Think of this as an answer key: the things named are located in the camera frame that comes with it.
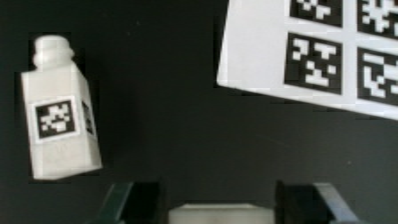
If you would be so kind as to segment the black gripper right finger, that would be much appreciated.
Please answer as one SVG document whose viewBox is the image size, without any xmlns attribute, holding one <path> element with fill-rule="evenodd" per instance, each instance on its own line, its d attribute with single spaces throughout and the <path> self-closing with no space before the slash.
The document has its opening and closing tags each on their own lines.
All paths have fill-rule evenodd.
<svg viewBox="0 0 398 224">
<path fill-rule="evenodd" d="M 275 224 L 369 224 L 330 183 L 275 184 Z"/>
</svg>

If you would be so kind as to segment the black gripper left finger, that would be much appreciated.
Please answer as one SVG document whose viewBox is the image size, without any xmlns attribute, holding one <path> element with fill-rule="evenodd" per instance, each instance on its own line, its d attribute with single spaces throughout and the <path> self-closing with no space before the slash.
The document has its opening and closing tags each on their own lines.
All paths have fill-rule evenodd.
<svg viewBox="0 0 398 224">
<path fill-rule="evenodd" d="M 161 187 L 158 182 L 115 183 L 97 215 L 87 224 L 160 224 Z"/>
</svg>

